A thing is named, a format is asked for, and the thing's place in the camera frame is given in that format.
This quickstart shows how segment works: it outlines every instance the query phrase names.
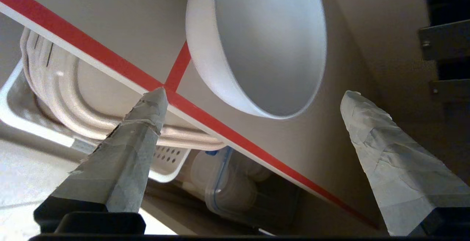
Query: white bowl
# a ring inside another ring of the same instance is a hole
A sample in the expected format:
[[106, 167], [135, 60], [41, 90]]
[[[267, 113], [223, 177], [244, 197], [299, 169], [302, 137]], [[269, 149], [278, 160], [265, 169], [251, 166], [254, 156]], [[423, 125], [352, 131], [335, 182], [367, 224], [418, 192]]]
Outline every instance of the white bowl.
[[321, 0], [188, 0], [186, 36], [207, 86], [249, 114], [295, 117], [322, 81]]

